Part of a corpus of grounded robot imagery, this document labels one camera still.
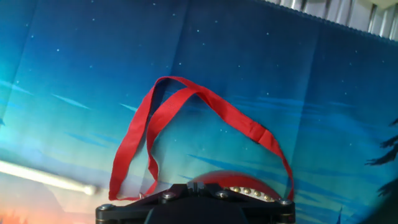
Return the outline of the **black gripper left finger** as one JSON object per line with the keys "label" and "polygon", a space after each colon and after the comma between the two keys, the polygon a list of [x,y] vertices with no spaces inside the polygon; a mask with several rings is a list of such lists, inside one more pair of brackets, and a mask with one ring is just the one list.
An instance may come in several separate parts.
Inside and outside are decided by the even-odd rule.
{"label": "black gripper left finger", "polygon": [[196,183],[173,184],[169,189],[140,198],[125,206],[113,204],[100,205],[95,210],[96,224],[122,223],[128,220],[145,220],[150,211],[158,205],[173,202],[176,199],[192,196],[196,192]]}

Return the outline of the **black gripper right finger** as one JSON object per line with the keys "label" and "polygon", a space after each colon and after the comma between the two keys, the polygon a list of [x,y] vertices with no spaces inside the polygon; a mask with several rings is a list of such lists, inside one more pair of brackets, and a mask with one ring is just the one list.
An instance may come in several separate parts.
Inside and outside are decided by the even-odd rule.
{"label": "black gripper right finger", "polygon": [[295,204],[249,187],[196,183],[198,217],[204,223],[294,224]]}

